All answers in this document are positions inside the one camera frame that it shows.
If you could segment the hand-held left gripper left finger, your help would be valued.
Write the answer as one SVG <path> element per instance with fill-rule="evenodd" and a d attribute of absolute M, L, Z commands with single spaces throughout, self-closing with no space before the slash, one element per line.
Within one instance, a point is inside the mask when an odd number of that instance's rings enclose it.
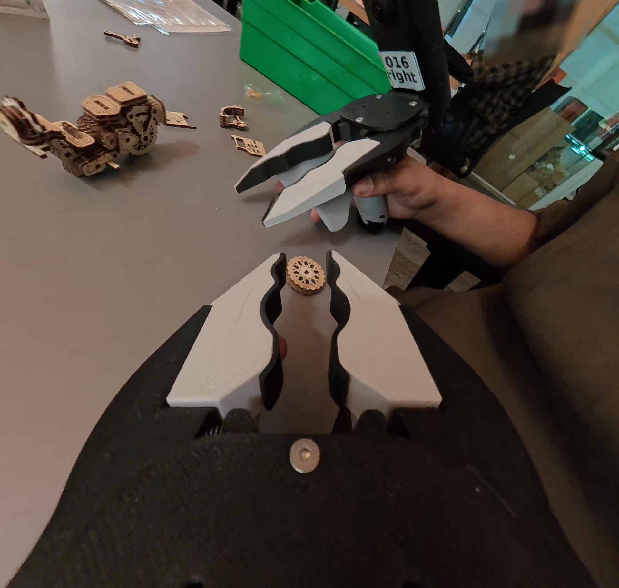
<path fill-rule="evenodd" d="M 283 388 L 279 335 L 287 258 L 271 255 L 214 300 L 166 398 L 170 407 L 216 408 L 222 417 L 274 408 Z"/>

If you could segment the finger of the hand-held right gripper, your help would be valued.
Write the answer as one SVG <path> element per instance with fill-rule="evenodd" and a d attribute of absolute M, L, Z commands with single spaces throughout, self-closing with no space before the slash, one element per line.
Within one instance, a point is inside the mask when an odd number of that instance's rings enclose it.
<path fill-rule="evenodd" d="M 377 146 L 379 142 L 370 138 L 344 143 L 327 162 L 284 188 L 262 221 L 265 227 L 281 224 L 315 208 L 328 228 L 344 228 L 353 198 L 344 173 L 351 167 L 365 167 L 368 163 L 365 155 Z"/>
<path fill-rule="evenodd" d="M 340 120 L 321 120 L 284 139 L 259 158 L 235 184 L 240 194 L 275 177 L 284 188 L 299 182 L 310 170 L 333 155 Z"/>

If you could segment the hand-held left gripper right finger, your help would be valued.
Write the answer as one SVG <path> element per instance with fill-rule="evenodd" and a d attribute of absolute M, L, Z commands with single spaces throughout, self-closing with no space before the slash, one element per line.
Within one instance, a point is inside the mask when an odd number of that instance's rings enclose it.
<path fill-rule="evenodd" d="M 336 251 L 326 257 L 332 399 L 355 418 L 377 410 L 437 408 L 443 400 L 399 303 Z"/>

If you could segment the round wooden gear wheel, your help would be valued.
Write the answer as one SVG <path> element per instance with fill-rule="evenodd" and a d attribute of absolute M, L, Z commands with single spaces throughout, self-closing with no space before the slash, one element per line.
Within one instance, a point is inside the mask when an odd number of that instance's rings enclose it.
<path fill-rule="evenodd" d="M 313 259 L 303 256 L 288 261 L 285 278 L 288 286 L 303 296 L 317 295 L 326 285 L 322 267 Z"/>

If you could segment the person's right forearm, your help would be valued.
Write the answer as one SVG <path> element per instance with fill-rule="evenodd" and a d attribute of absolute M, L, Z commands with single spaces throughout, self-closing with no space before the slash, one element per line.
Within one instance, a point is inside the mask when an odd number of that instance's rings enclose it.
<path fill-rule="evenodd" d="M 529 255 L 538 230 L 535 214 L 440 175 L 429 212 L 432 230 L 503 270 Z"/>

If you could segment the grey desk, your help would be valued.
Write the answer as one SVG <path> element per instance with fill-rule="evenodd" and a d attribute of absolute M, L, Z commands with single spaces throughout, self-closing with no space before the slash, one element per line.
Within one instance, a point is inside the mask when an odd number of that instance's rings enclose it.
<path fill-rule="evenodd" d="M 86 97 L 133 81 L 197 127 L 161 127 L 148 155 L 85 179 L 1 133 L 1 587 L 113 397 L 201 306 L 277 252 L 323 265 L 337 250 L 382 286 L 400 239 L 402 228 L 371 234 L 354 216 L 337 233 L 306 213 L 262 225 L 275 180 L 236 193 L 253 160 L 219 111 L 244 104 L 247 135 L 267 150 L 316 114 L 287 93 L 246 102 L 245 83 L 277 87 L 240 60 L 240 22 L 192 1 L 230 31 L 164 35 L 101 0 L 43 0 L 49 21 L 1 15 L 1 96 L 74 122 Z"/>

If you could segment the person's right hand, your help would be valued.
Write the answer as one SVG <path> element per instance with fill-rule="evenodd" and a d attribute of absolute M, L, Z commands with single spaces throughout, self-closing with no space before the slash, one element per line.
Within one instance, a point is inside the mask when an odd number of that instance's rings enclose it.
<path fill-rule="evenodd" d="M 390 218 L 415 220 L 436 231 L 446 231 L 468 192 L 453 174 L 432 161 L 425 165 L 406 157 L 396 166 L 376 171 L 352 187 L 355 197 L 384 196 Z"/>

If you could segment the wooden plate with slots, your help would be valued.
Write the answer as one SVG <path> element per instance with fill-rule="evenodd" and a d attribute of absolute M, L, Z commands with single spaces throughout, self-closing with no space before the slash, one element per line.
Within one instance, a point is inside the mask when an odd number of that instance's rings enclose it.
<path fill-rule="evenodd" d="M 230 139 L 237 150 L 244 151 L 256 158 L 262 158 L 266 155 L 265 147 L 260 141 L 239 135 L 230 135 Z"/>

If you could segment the small clear plastic bag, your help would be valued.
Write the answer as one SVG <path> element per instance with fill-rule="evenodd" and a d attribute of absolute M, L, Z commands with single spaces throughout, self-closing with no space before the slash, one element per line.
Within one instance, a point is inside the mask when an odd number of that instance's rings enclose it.
<path fill-rule="evenodd" d="M 256 99 L 268 104 L 283 104 L 284 97 L 280 89 L 266 90 L 262 89 L 255 84 L 245 83 L 244 90 L 246 97 Z"/>

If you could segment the green plastic bin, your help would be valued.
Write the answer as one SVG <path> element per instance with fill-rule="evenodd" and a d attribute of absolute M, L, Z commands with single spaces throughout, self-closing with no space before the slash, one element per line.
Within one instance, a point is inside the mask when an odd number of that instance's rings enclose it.
<path fill-rule="evenodd" d="M 243 0 L 240 58 L 319 115 L 391 90 L 378 47 L 319 0 Z"/>

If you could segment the plaid cloth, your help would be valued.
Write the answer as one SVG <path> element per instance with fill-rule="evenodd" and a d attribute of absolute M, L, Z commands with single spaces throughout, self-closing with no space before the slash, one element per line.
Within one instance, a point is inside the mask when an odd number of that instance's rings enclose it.
<path fill-rule="evenodd" d="M 508 131 L 567 92 L 554 81 L 544 82 L 555 54 L 488 65 L 478 50 L 466 59 L 470 74 L 452 98 L 443 128 L 449 145 L 443 165 L 458 177 L 467 176 Z"/>

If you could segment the brown cardboard box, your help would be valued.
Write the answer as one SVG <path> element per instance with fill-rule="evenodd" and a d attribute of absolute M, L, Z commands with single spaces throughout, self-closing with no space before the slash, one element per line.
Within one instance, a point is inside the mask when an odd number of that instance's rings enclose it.
<path fill-rule="evenodd" d="M 525 210 L 572 198 L 602 165 L 593 154 L 600 121 L 597 112 L 569 98 L 497 141 L 474 175 L 499 199 Z"/>

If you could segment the person's brown clothing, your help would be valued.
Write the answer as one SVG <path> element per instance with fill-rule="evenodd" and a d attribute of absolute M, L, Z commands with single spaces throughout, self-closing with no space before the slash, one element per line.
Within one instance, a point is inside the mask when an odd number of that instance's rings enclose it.
<path fill-rule="evenodd" d="M 499 284 L 399 299 L 494 391 L 576 553 L 618 587 L 618 152 L 537 212 Z"/>

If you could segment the wooden motorcycle model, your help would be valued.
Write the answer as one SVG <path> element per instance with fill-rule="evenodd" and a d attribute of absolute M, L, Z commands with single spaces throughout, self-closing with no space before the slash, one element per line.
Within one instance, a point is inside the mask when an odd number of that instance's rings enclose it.
<path fill-rule="evenodd" d="M 30 153 L 58 158 L 69 174 L 81 178 L 119 169 L 123 156 L 147 154 L 159 126 L 167 124 L 164 103 L 130 81 L 88 97 L 81 108 L 76 123 L 52 122 L 7 96 L 1 101 L 1 129 Z"/>

